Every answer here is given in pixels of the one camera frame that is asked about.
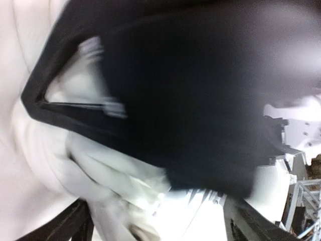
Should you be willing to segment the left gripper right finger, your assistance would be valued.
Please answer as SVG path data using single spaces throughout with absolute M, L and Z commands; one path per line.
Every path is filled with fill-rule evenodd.
M 298 240 L 268 221 L 245 200 L 227 197 L 224 221 L 227 240 Z

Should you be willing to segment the black garment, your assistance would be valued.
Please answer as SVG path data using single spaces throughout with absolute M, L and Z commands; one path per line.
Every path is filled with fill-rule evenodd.
M 23 90 L 31 118 L 238 199 L 286 150 L 267 104 L 319 93 L 318 1 L 69 1 Z

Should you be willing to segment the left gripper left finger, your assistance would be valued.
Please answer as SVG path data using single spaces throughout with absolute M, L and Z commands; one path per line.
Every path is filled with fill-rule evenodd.
M 93 230 L 87 202 L 76 200 L 54 219 L 18 241 L 91 241 Z

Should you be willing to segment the beige garment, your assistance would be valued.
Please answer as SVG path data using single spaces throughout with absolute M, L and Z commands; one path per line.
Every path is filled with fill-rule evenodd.
M 78 198 L 95 240 L 175 240 L 157 167 L 29 117 L 21 94 L 64 1 L 1 1 L 1 240 L 18 240 Z

